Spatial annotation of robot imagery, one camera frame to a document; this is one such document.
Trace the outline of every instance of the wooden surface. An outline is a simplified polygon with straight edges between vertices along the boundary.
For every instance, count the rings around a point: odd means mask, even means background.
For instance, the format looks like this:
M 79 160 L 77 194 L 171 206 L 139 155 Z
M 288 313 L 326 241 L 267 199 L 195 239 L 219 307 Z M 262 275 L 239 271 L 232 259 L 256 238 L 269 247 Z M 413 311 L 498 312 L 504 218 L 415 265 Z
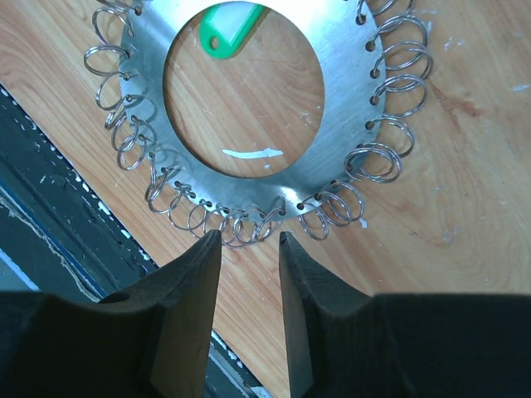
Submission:
M 0 81 L 163 265 L 183 253 L 193 238 L 150 214 L 143 201 L 147 167 L 126 174 L 115 165 L 102 128 L 105 113 L 93 99 L 100 78 L 82 65 L 83 52 L 96 44 L 90 28 L 95 8 L 92 0 L 3 1 Z M 432 21 L 436 69 L 427 107 L 409 120 L 418 145 L 405 161 L 404 175 L 390 186 L 360 184 L 368 201 L 366 229 L 359 224 L 333 229 L 327 241 L 315 243 L 295 221 L 285 228 L 295 231 L 315 259 L 369 294 L 527 293 L 531 4 L 419 0 L 417 15 Z M 187 95 L 179 98 L 179 90 L 168 87 L 168 97 L 184 106 L 180 111 L 190 120 L 183 118 L 184 123 L 198 126 L 191 146 L 212 166 L 241 175 L 260 175 L 266 164 L 276 171 L 293 162 L 315 134 L 322 96 L 319 77 L 309 82 L 316 71 L 304 39 L 299 36 L 299 44 L 291 44 L 293 28 L 270 13 L 238 59 L 228 61 L 233 66 L 211 70 L 214 62 L 196 65 L 205 57 L 193 48 L 197 30 L 190 27 L 182 39 L 184 50 L 174 55 L 177 75 L 167 82 L 178 89 L 188 80 Z M 260 86 L 256 77 L 262 74 L 267 79 Z M 242 76 L 245 85 L 240 84 Z M 203 98 L 205 84 L 217 87 L 212 98 Z M 277 104 L 276 92 L 289 101 Z M 249 109 L 227 113 L 238 101 Z M 189 140 L 194 140 L 192 130 L 183 133 Z M 275 163 L 252 163 L 221 154 L 223 149 L 267 147 L 288 155 L 271 159 Z M 275 396 L 287 396 L 277 240 L 224 251 L 214 327 Z

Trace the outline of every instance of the circular center hole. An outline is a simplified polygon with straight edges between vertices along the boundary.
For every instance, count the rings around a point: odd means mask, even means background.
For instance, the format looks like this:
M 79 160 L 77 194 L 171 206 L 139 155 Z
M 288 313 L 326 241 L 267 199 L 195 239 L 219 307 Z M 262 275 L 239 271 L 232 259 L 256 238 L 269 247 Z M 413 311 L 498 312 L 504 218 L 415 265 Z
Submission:
M 312 144 L 323 116 L 323 74 L 311 45 L 288 19 L 265 10 L 240 50 L 219 60 L 202 49 L 203 16 L 183 28 L 168 57 L 173 127 L 219 172 L 264 177 L 286 169 Z

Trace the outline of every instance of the metal disc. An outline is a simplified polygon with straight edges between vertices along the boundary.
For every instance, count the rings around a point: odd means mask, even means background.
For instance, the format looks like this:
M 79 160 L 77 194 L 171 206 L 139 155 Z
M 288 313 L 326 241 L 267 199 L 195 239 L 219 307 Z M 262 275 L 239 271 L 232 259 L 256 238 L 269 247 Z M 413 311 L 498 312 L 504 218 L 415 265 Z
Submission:
M 142 132 L 157 154 L 157 168 L 171 170 L 169 181 L 192 188 L 199 204 L 209 201 L 231 211 L 261 209 L 265 213 L 285 206 L 291 218 L 311 211 L 297 205 L 318 192 L 334 191 L 333 180 L 348 181 L 343 168 L 345 156 L 360 143 L 372 142 L 376 129 L 365 124 L 382 117 L 385 94 L 378 105 L 370 103 L 385 74 L 370 76 L 383 48 L 380 39 L 373 51 L 366 43 L 377 30 L 366 4 L 366 22 L 356 23 L 358 2 L 345 0 L 262 0 L 261 4 L 282 14 L 306 36 L 320 63 L 324 78 L 324 112 L 319 132 L 304 155 L 272 176 L 240 178 L 222 174 L 196 158 L 174 130 L 163 95 L 164 68 L 170 49 L 183 27 L 198 13 L 220 3 L 216 0 L 137 1 L 142 12 L 129 12 L 133 36 L 124 32 L 121 46 L 130 57 L 120 70 L 130 78 L 121 82 L 123 95 L 131 95 L 126 106 L 132 116 L 149 126 Z M 249 213 L 248 221 L 260 221 L 260 212 Z

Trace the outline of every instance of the green key tag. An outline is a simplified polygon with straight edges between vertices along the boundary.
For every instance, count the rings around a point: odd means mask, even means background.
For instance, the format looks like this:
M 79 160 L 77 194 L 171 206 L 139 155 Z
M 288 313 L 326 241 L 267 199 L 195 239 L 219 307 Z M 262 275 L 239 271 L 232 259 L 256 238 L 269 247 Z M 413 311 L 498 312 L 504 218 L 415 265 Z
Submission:
M 252 2 L 226 2 L 210 7 L 201 21 L 199 37 L 208 55 L 230 58 L 260 17 L 264 6 Z

